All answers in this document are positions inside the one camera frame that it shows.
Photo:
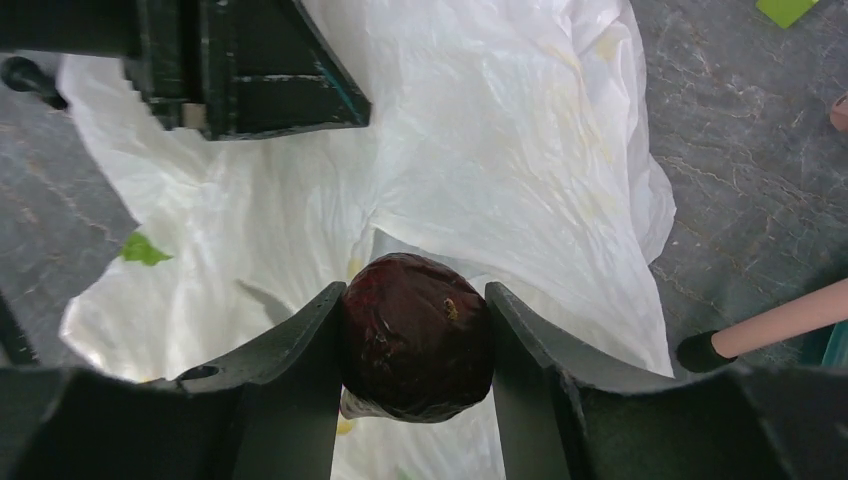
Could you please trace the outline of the small green cube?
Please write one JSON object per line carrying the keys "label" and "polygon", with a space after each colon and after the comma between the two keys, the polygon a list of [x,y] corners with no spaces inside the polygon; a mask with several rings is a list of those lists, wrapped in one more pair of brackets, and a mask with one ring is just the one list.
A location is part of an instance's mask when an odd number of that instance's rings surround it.
{"label": "small green cube", "polygon": [[756,7],[776,25],[787,29],[817,3],[818,0],[757,0]]}

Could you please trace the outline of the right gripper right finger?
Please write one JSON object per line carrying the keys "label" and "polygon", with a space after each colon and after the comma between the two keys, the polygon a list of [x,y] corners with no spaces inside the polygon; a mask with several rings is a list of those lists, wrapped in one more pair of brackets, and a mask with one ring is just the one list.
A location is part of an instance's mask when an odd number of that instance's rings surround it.
{"label": "right gripper right finger", "polygon": [[620,361],[489,283],[509,479],[843,479],[847,374],[731,365],[679,381]]}

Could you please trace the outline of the black screw bolt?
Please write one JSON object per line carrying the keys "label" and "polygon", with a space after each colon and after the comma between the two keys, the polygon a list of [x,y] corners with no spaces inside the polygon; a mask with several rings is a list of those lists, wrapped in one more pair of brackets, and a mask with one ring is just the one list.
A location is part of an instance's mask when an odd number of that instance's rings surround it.
{"label": "black screw bolt", "polygon": [[56,81],[28,58],[11,56],[1,63],[1,80],[11,90],[32,93],[54,110],[65,111],[68,103],[59,93]]}

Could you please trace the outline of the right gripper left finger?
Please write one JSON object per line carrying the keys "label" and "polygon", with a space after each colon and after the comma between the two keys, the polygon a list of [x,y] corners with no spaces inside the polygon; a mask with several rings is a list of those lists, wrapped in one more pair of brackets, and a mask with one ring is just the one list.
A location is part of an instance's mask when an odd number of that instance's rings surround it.
{"label": "right gripper left finger", "polygon": [[341,395],[341,282],[177,379],[1,372],[5,479],[327,479]]}

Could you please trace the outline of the dark red round fake fruit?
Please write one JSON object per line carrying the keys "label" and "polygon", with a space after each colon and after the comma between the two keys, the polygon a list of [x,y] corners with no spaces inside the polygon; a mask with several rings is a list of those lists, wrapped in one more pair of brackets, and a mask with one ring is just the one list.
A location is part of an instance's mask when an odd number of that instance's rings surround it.
{"label": "dark red round fake fruit", "polygon": [[494,322],[484,298],[450,267],[384,255],[353,278],[341,307],[344,418],[440,423],[489,394]]}

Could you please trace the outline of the white plastic bag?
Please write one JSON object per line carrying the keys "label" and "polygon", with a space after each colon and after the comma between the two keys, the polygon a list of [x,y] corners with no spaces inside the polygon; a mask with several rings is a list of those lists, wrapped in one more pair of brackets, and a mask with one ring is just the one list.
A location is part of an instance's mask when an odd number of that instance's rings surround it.
{"label": "white plastic bag", "polygon": [[676,205],[649,147],[627,1],[310,1],[372,103],[364,128],[208,142],[164,130],[115,60],[64,58],[88,153],[157,253],[64,311],[100,372],[172,379],[392,250],[505,284],[555,326],[673,373],[650,263]]}

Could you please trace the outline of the pink music stand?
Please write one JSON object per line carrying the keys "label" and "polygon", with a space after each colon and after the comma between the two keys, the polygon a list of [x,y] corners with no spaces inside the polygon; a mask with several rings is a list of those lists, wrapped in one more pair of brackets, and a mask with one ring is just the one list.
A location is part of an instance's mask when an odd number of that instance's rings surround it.
{"label": "pink music stand", "polygon": [[847,320],[847,260],[833,269],[841,278],[733,326],[689,336],[675,350],[678,363],[706,373],[739,357]]}

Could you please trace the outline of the teal plastic fruit bin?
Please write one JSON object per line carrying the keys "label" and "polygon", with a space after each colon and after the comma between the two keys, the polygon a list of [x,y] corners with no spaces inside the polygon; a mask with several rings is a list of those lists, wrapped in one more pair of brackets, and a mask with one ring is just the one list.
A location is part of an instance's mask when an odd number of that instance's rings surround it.
{"label": "teal plastic fruit bin", "polygon": [[848,366],[848,321],[833,326],[821,365],[825,367],[846,368]]}

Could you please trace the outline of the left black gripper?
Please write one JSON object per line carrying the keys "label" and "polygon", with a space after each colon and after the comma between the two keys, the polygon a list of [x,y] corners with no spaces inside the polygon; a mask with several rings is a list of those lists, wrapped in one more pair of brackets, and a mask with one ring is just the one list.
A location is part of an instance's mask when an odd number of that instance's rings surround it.
{"label": "left black gripper", "polygon": [[5,1],[1,49],[117,58],[165,129],[211,141],[370,121],[370,101],[299,1]]}

